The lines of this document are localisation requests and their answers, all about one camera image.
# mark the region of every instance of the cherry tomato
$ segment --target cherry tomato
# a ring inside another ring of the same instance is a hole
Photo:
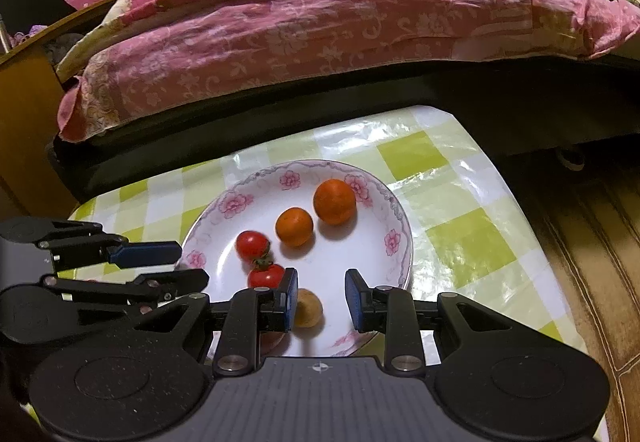
[[[284,276],[282,265],[273,263],[265,269],[254,268],[249,272],[249,287],[277,288]]]
[[[261,232],[244,231],[236,238],[236,252],[247,263],[264,264],[271,242]]]

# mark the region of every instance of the gray gripper base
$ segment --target gray gripper base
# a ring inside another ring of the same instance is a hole
[[[153,442],[479,442],[425,384],[373,358],[267,358],[218,382],[200,408]]]

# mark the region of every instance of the wooden floor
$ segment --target wooden floor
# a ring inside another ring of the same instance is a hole
[[[640,440],[640,139],[582,147],[582,171],[554,151],[497,166],[551,263],[578,332],[611,383],[611,442]]]

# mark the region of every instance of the white plate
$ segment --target white plate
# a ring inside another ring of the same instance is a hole
[[[330,178],[346,181],[357,200],[354,218],[338,226],[316,216],[316,187]],[[306,209],[314,237],[300,248],[278,240],[274,226],[289,207]],[[260,231],[271,240],[274,262],[298,270],[300,288],[322,301],[324,318],[311,329],[294,329],[271,355],[331,357],[353,353],[373,334],[358,334],[344,299],[344,273],[356,268],[367,283],[407,288],[413,240],[409,221],[391,190],[372,174],[340,162],[303,160],[252,174],[211,202],[189,231],[178,268],[204,268],[211,301],[231,299],[247,285],[248,267],[236,254],[236,236]],[[217,339],[214,339],[212,350]]]

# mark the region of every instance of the wooden headboard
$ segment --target wooden headboard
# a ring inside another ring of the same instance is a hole
[[[44,45],[96,27],[115,2],[101,0],[79,10],[0,56],[0,191],[22,214],[66,218],[77,203],[45,153],[58,132],[64,91]]]

